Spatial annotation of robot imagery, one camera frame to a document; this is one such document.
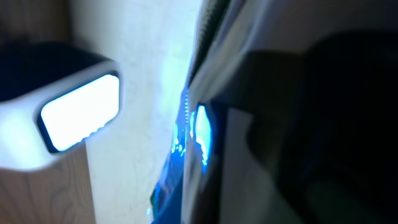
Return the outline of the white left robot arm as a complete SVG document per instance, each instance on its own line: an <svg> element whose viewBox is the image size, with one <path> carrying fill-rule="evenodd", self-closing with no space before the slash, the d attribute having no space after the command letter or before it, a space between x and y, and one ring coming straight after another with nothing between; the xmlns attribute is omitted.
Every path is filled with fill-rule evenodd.
<svg viewBox="0 0 398 224"><path fill-rule="evenodd" d="M301 221L397 222L396 32L250 52L220 102L254 116L250 152Z"/></svg>

